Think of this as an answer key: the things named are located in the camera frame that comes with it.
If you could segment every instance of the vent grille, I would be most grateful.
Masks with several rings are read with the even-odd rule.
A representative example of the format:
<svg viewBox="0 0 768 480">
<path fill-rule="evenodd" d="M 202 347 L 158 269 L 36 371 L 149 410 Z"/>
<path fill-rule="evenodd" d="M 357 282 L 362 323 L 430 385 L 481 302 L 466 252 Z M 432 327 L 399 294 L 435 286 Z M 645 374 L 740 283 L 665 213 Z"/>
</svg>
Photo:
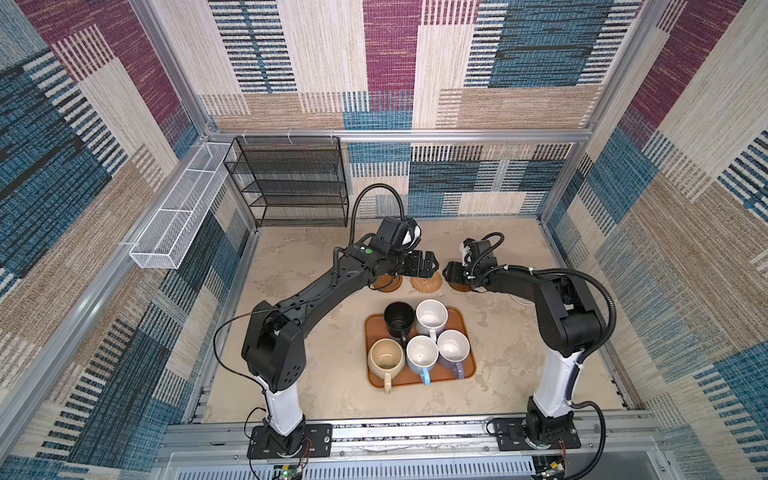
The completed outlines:
<svg viewBox="0 0 768 480">
<path fill-rule="evenodd" d="M 271 480 L 273 465 L 254 465 L 261 480 Z M 530 478 L 535 473 L 530 456 L 451 458 L 361 462 L 317 462 L 304 472 L 306 480 L 439 480 L 442 478 Z M 250 480 L 248 465 L 180 468 L 178 480 Z"/>
</svg>

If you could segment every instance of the purple mug handle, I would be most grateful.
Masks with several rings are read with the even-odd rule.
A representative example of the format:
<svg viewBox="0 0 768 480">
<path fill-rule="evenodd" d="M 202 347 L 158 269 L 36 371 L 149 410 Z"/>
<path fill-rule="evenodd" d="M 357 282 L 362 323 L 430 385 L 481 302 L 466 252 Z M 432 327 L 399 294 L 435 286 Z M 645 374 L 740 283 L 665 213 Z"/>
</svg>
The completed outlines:
<svg viewBox="0 0 768 480">
<path fill-rule="evenodd" d="M 460 362 L 453 364 L 453 374 L 459 380 L 464 379 L 464 366 Z"/>
</svg>

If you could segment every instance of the mug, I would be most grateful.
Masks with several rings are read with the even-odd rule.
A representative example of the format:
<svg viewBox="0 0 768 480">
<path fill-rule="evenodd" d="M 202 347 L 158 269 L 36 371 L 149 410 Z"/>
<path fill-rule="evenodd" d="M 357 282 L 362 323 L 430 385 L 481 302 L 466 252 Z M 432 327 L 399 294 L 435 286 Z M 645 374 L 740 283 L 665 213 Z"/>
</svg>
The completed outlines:
<svg viewBox="0 0 768 480">
<path fill-rule="evenodd" d="M 400 342 L 402 348 L 408 344 L 408 335 L 413 328 L 414 318 L 413 307 L 405 302 L 390 303 L 384 309 L 384 321 L 389 338 Z"/>
<path fill-rule="evenodd" d="M 392 379 L 400 374 L 406 364 L 402 347 L 393 339 L 381 339 L 368 351 L 368 368 L 374 375 L 384 379 L 384 393 L 392 391 Z"/>
<path fill-rule="evenodd" d="M 469 356 L 469 340 L 458 330 L 446 330 L 437 339 L 437 350 L 440 352 L 438 363 L 453 372 L 459 380 L 464 379 L 462 362 Z"/>
<path fill-rule="evenodd" d="M 416 307 L 416 331 L 429 336 L 433 343 L 437 343 L 447 322 L 448 310 L 437 300 L 424 300 Z"/>
<path fill-rule="evenodd" d="M 406 347 L 408 368 L 422 377 L 424 385 L 430 383 L 429 372 L 435 368 L 438 356 L 437 343 L 434 343 L 427 336 L 417 335 L 413 337 Z"/>
</svg>

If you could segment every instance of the metal shelf rack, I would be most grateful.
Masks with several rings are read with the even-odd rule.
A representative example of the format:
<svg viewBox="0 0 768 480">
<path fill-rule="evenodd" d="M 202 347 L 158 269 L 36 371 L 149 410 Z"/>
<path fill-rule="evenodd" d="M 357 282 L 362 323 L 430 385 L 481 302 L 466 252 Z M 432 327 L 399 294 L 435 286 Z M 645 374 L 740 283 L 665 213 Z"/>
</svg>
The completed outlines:
<svg viewBox="0 0 768 480">
<path fill-rule="evenodd" d="M 235 137 L 224 166 L 259 227 L 346 227 L 337 137 Z"/>
</svg>

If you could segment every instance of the red wire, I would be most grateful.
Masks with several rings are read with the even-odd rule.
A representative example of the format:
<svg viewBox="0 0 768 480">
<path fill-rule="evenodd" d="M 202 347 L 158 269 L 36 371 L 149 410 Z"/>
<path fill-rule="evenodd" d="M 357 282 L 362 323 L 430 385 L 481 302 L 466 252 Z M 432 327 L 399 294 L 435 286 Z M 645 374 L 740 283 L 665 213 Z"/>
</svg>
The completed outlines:
<svg viewBox="0 0 768 480">
<path fill-rule="evenodd" d="M 560 440 L 560 448 L 563 449 L 563 469 L 565 470 L 565 442 L 563 442 L 563 439 Z"/>
<path fill-rule="evenodd" d="M 306 450 L 304 451 L 304 455 L 301 455 L 301 459 L 299 460 L 299 465 L 301 465 L 301 461 L 304 460 L 304 457 L 306 456 L 306 463 L 304 464 L 304 468 L 306 468 L 306 466 L 310 464 L 310 457 L 312 456 L 312 452 L 310 451 L 311 448 L 312 448 L 312 440 L 307 439 Z"/>
</svg>

